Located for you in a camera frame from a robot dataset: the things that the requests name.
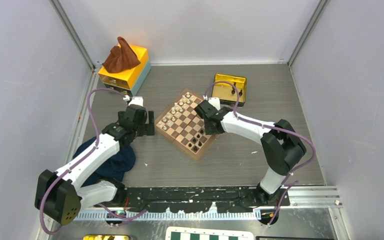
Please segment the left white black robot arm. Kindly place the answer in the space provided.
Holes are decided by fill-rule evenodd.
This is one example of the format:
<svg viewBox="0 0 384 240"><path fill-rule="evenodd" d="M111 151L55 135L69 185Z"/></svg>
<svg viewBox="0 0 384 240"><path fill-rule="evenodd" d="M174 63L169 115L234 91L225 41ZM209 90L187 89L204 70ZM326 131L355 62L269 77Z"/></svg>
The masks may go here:
<svg viewBox="0 0 384 240"><path fill-rule="evenodd" d="M55 171L44 170L38 177L34 206L41 217L48 216L60 225L71 223L80 211L103 202L121 206L126 200L124 185L118 180L103 179L84 186L106 160L137 137L145 135L151 111L144 108L141 96L134 96L118 121L107 125L82 153Z"/></svg>

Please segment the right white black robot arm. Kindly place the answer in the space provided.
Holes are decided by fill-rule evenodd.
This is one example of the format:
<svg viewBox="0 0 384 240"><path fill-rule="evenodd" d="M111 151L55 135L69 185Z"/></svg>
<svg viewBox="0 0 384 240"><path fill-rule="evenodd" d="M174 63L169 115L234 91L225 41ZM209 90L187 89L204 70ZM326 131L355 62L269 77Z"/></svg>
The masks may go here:
<svg viewBox="0 0 384 240"><path fill-rule="evenodd" d="M284 119L267 122L244 116L229 107L216 108L208 100L194 110L204 121L207 135L230 133L261 144L268 170L256 187L255 197L261 204L271 205L288 174L307 152L292 125Z"/></svg>

